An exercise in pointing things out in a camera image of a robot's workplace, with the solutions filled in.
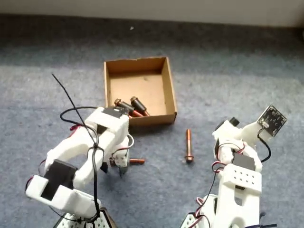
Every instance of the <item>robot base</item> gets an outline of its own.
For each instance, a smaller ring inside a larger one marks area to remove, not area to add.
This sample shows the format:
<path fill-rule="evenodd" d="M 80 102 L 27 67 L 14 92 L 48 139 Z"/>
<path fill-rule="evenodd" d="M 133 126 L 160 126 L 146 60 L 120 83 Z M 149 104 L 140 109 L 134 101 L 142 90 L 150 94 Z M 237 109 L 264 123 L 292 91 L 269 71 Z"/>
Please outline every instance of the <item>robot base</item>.
<path fill-rule="evenodd" d="M 78 218 L 69 213 L 64 214 L 55 224 L 54 228 L 93 228 L 92 223 L 76 222 Z M 106 208 L 100 209 L 100 217 L 95 221 L 96 228 L 117 228 Z"/>

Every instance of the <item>wire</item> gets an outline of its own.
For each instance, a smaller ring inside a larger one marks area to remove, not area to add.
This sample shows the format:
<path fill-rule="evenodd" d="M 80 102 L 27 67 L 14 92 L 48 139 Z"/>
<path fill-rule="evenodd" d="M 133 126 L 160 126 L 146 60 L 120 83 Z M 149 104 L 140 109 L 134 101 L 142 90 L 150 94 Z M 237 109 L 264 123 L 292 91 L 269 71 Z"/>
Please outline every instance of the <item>wire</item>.
<path fill-rule="evenodd" d="M 86 128 L 87 132 L 89 133 L 90 137 L 92 138 L 92 141 L 95 143 L 94 138 L 92 137 L 91 133 L 89 132 L 88 127 L 86 126 L 84 120 L 82 119 L 80 113 L 78 112 L 78 109 L 76 108 L 76 106 L 75 106 L 74 102 L 72 101 L 70 95 L 68 94 L 66 88 L 61 84 L 61 82 L 56 78 L 56 76 L 55 76 L 54 74 L 52 74 L 52 76 L 55 78 L 55 80 L 59 83 L 59 85 L 60 85 L 60 86 L 62 87 L 62 89 L 65 91 L 65 93 L 66 93 L 68 99 L 70 100 L 72 106 L 74 107 L 75 111 L 77 112 L 77 115 L 79 116 L 79 118 L 80 118 L 80 120 L 81 120 L 83 126 Z"/>
<path fill-rule="evenodd" d="M 261 160 L 261 162 L 266 162 L 270 157 L 271 157 L 271 149 L 268 146 L 268 144 L 260 137 L 261 132 L 264 130 L 264 128 L 262 128 L 259 133 L 257 134 L 257 138 L 262 142 L 262 144 L 265 145 L 265 147 L 268 149 L 268 155 L 267 157 L 265 157 L 263 160 Z"/>
<path fill-rule="evenodd" d="M 42 160 L 42 161 L 40 162 L 39 166 L 38 166 L 38 173 L 39 173 L 40 176 L 41 176 L 40 167 L 41 167 L 41 165 L 42 165 L 43 163 L 45 163 L 45 162 L 46 162 L 46 159 Z"/>
<path fill-rule="evenodd" d="M 67 123 L 71 123 L 71 124 L 75 124 L 77 126 L 82 126 L 82 127 L 87 127 L 88 129 L 90 129 L 92 132 L 94 132 L 95 134 L 95 137 L 98 138 L 98 134 L 97 132 L 95 131 L 94 128 L 88 126 L 88 125 L 83 125 L 82 123 L 79 123 L 79 122 L 76 122 L 76 121 L 73 121 L 73 120 L 69 120 L 69 119 L 66 119 L 63 117 L 64 114 L 70 112 L 70 111 L 73 111 L 73 110 L 77 110 L 77 109 L 89 109 L 89 108 L 93 108 L 93 109 L 96 109 L 97 107 L 92 107 L 92 106 L 81 106 L 81 107 L 76 107 L 76 108 L 69 108 L 69 109 L 66 109 L 64 110 L 61 114 L 60 114 L 60 119 L 64 122 L 67 122 Z"/>
<path fill-rule="evenodd" d="M 202 220 L 203 217 L 205 217 L 205 218 L 207 219 L 208 224 L 209 224 L 209 228 L 211 228 L 210 221 L 209 221 L 209 219 L 207 218 L 207 216 L 206 216 L 206 215 L 200 215 L 199 212 L 200 212 L 201 208 L 205 205 L 205 203 L 206 203 L 206 201 L 207 201 L 207 199 L 208 199 L 208 197 L 209 197 L 209 195 L 210 195 L 210 193 L 211 193 L 211 190 L 212 190 L 213 185 L 214 185 L 214 182 L 215 182 L 215 177 L 216 177 L 216 175 L 217 175 L 217 173 L 218 173 L 217 171 L 220 170 L 220 169 L 222 169 L 222 167 L 217 168 L 217 169 L 215 170 L 215 172 L 214 172 L 213 180 L 212 180 L 212 183 L 211 183 L 211 185 L 210 185 L 210 188 L 209 188 L 208 194 L 207 194 L 207 196 L 206 196 L 206 199 L 203 200 L 203 199 L 200 198 L 200 197 L 197 197 L 197 198 L 196 198 L 196 202 L 199 204 L 199 207 L 196 209 L 196 211 L 195 211 L 195 213 L 194 213 L 194 217 L 196 218 L 196 221 L 195 221 L 190 227 L 188 227 L 188 228 L 193 228 L 196 224 L 198 224 L 198 223 Z"/>
<path fill-rule="evenodd" d="M 67 219 L 66 217 L 64 217 L 63 215 L 60 215 L 57 211 L 55 211 L 51 206 L 49 206 L 49 208 L 51 208 L 51 210 L 55 213 L 55 214 L 57 214 L 58 216 L 60 216 L 61 218 L 63 218 L 63 219 L 66 219 L 66 220 L 69 220 L 69 221 L 72 221 L 72 222 L 79 222 L 79 223 L 81 223 L 81 222 L 83 222 L 83 220 L 81 220 L 81 218 L 80 219 L 78 219 L 78 220 L 73 220 L 73 219 Z"/>
<path fill-rule="evenodd" d="M 212 168 L 212 171 L 214 171 L 214 172 L 216 172 L 216 173 L 219 173 L 219 171 L 218 170 L 214 170 L 214 166 L 215 165 L 217 165 L 217 164 L 221 164 L 221 165 L 224 165 L 224 166 L 226 166 L 226 164 L 224 164 L 224 163 L 222 163 L 222 162 L 219 162 L 219 161 L 215 161 L 215 162 L 213 162 L 212 163 L 212 165 L 211 165 L 211 168 Z"/>
<path fill-rule="evenodd" d="M 60 114 L 60 119 L 63 120 L 63 121 L 65 121 L 65 122 L 68 122 L 68 123 L 73 123 L 73 124 L 76 124 L 76 125 L 80 125 L 80 126 L 85 127 L 86 130 L 87 130 L 87 132 L 88 132 L 88 134 L 90 135 L 90 137 L 91 137 L 93 143 L 94 143 L 93 147 L 89 148 L 89 150 L 92 149 L 92 148 L 94 149 L 94 150 L 93 150 L 93 153 L 92 153 L 92 163 L 93 163 L 93 170 L 94 170 L 94 203 L 95 203 L 95 207 L 96 207 L 96 214 L 95 214 L 95 216 L 93 216 L 92 218 L 88 219 L 88 223 L 92 223 L 92 224 L 93 224 L 93 227 L 94 227 L 94 226 L 95 226 L 95 225 L 94 225 L 94 221 L 96 221 L 97 218 L 100 217 L 99 205 L 98 205 L 98 201 L 97 201 L 97 168 L 96 168 L 96 163 L 95 163 L 95 154 L 96 154 L 97 149 L 102 150 L 104 154 L 105 154 L 105 151 L 104 151 L 102 148 L 100 148 L 100 147 L 98 146 L 98 145 L 99 145 L 99 137 L 98 137 L 98 134 L 97 134 L 96 130 L 95 130 L 94 128 L 90 127 L 90 126 L 87 126 L 87 125 L 85 124 L 85 122 L 84 122 L 84 120 L 82 119 L 80 113 L 78 112 L 78 109 L 81 109 L 81 108 L 96 108 L 96 107 L 86 106 L 86 107 L 78 107 L 78 108 L 76 108 L 76 106 L 74 105 L 74 102 L 72 101 L 72 99 L 71 99 L 70 95 L 68 94 L 67 90 L 65 89 L 65 87 L 60 83 L 60 81 L 55 77 L 54 74 L 52 74 L 52 76 L 55 78 L 55 80 L 56 80 L 56 81 L 60 84 L 60 86 L 63 88 L 63 90 L 65 91 L 65 93 L 66 93 L 66 95 L 67 95 L 67 97 L 68 97 L 68 99 L 70 100 L 70 102 L 71 102 L 71 104 L 72 104 L 72 106 L 73 106 L 72 109 L 67 109 L 67 110 L 65 110 L 64 112 L 62 112 L 62 113 Z M 81 120 L 82 123 L 78 123 L 78 122 L 75 122 L 75 121 L 72 121 L 72 120 L 68 120 L 68 119 L 63 118 L 63 115 L 64 115 L 65 113 L 70 112 L 70 111 L 72 111 L 72 110 L 75 110 L 75 111 L 77 112 L 77 115 L 79 116 L 79 118 L 80 118 L 80 120 Z M 96 136 L 96 142 L 95 142 L 93 136 L 91 135 L 89 129 L 90 129 L 91 131 L 93 131 L 93 133 L 95 134 L 95 136 Z"/>
<path fill-rule="evenodd" d="M 243 152 L 243 150 L 244 150 L 244 148 L 245 148 L 245 145 L 244 145 L 244 147 L 243 148 L 240 148 L 238 145 L 236 145 L 236 144 L 234 144 L 234 143 L 231 143 L 231 142 L 225 142 L 225 143 L 222 143 L 221 145 L 219 145 L 218 146 L 218 149 L 221 147 L 221 146 L 223 146 L 223 145 L 226 145 L 226 144 L 232 144 L 232 145 L 234 145 L 234 146 L 236 146 L 236 147 L 238 147 L 238 151 L 237 152 L 239 152 L 239 151 L 241 151 L 241 152 Z M 219 160 L 219 152 L 216 154 L 216 158 L 217 158 L 217 160 Z"/>
<path fill-rule="evenodd" d="M 209 228 L 211 228 L 210 220 L 209 220 L 209 218 L 208 218 L 206 215 L 199 215 L 199 216 L 197 217 L 196 221 L 195 221 L 194 223 L 192 223 L 192 225 L 189 226 L 188 228 L 193 228 L 193 227 L 195 227 L 195 226 L 203 219 L 203 217 L 206 218 L 206 220 L 207 220 L 207 222 L 208 222 L 208 225 L 209 225 Z"/>
<path fill-rule="evenodd" d="M 99 215 L 99 205 L 98 205 L 98 201 L 97 201 L 97 167 L 96 167 L 96 162 L 95 162 L 95 154 L 97 152 L 97 149 L 100 149 L 103 152 L 103 157 L 104 157 L 105 151 L 100 147 L 98 147 L 98 148 L 94 147 L 94 150 L 92 153 L 92 163 L 93 163 L 93 171 L 94 171 L 94 203 L 95 203 L 95 207 L 96 207 L 96 216 L 98 218 L 100 215 Z"/>
<path fill-rule="evenodd" d="M 34 176 L 31 176 L 31 177 L 28 179 L 27 183 L 25 184 L 25 190 L 24 190 L 24 191 L 27 190 L 27 188 L 28 188 L 28 186 L 29 186 L 29 183 L 30 183 L 30 181 L 33 179 L 33 177 L 34 177 Z"/>
<path fill-rule="evenodd" d="M 130 145 L 126 146 L 126 147 L 122 147 L 122 148 L 117 149 L 115 152 L 113 152 L 113 153 L 111 154 L 111 158 L 113 158 L 113 155 L 114 155 L 116 152 L 118 152 L 118 151 L 123 151 L 123 150 L 128 150 L 128 149 L 130 149 L 130 148 L 134 145 L 134 138 L 133 138 L 133 136 L 131 136 L 130 134 L 128 134 L 128 137 L 129 137 L 129 139 L 132 140 L 132 143 L 131 143 Z"/>

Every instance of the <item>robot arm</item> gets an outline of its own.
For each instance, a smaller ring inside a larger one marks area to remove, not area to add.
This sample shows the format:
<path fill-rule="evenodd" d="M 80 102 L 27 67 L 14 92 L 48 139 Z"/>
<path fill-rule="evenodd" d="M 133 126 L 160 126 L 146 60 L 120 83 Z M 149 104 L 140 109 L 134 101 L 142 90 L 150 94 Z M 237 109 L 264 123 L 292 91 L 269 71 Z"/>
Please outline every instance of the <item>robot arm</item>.
<path fill-rule="evenodd" d="M 99 169 L 104 162 L 115 154 L 113 160 L 120 168 L 127 168 L 128 125 L 129 117 L 122 109 L 97 108 L 86 120 L 85 124 L 94 128 L 99 138 L 95 153 L 95 164 Z M 47 153 L 45 175 L 35 175 L 26 189 L 26 195 L 56 209 L 91 218 L 96 213 L 93 196 L 79 189 L 84 187 L 94 175 L 92 152 L 93 141 L 85 127 L 78 127 L 67 139 Z M 87 154 L 87 160 L 78 169 L 67 163 L 77 155 Z"/>
<path fill-rule="evenodd" d="M 235 151 L 254 159 L 257 172 L 262 171 L 262 163 L 256 152 L 256 142 L 260 137 L 268 142 L 281 129 L 287 119 L 272 105 L 269 106 L 257 121 L 237 128 L 238 120 L 232 118 L 221 123 L 213 132 L 216 146 L 215 157 L 224 164 L 232 163 Z"/>

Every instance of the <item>circuit board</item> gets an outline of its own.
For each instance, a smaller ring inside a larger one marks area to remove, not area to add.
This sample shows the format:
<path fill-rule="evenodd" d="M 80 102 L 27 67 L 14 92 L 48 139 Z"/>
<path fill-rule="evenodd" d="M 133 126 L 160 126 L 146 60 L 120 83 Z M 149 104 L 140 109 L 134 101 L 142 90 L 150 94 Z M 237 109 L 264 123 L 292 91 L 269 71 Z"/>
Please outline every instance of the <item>circuit board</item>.
<path fill-rule="evenodd" d="M 257 120 L 257 123 L 263 127 L 266 125 L 265 131 L 275 137 L 286 121 L 286 117 L 284 117 L 273 105 L 270 105 Z"/>

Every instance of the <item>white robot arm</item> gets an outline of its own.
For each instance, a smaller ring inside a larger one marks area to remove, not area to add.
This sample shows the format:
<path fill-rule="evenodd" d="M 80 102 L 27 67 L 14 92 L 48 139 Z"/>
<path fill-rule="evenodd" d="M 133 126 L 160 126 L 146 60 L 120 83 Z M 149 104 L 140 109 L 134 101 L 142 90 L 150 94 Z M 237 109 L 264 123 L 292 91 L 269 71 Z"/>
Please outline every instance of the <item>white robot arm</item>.
<path fill-rule="evenodd" d="M 256 142 L 260 140 L 269 148 L 266 142 L 275 137 L 286 121 L 271 105 L 256 122 L 244 128 L 237 128 L 239 122 L 232 118 L 215 129 L 212 134 L 216 140 L 214 156 L 224 165 L 224 168 L 216 171 L 220 179 L 218 195 L 209 192 L 203 199 L 198 198 L 199 208 L 187 215 L 180 228 L 261 227 L 259 202 L 262 162 L 271 154 L 261 161 L 256 152 Z"/>
<path fill-rule="evenodd" d="M 99 144 L 95 153 L 95 164 L 99 169 L 113 158 L 121 172 L 129 165 L 129 117 L 123 109 L 97 108 L 85 124 L 95 130 Z M 74 133 L 47 153 L 45 175 L 35 175 L 26 189 L 26 195 L 51 207 L 73 215 L 75 219 L 89 219 L 96 214 L 94 197 L 82 189 L 94 175 L 93 141 L 87 129 L 77 127 Z M 78 169 L 67 163 L 73 157 L 87 154 L 87 160 Z"/>

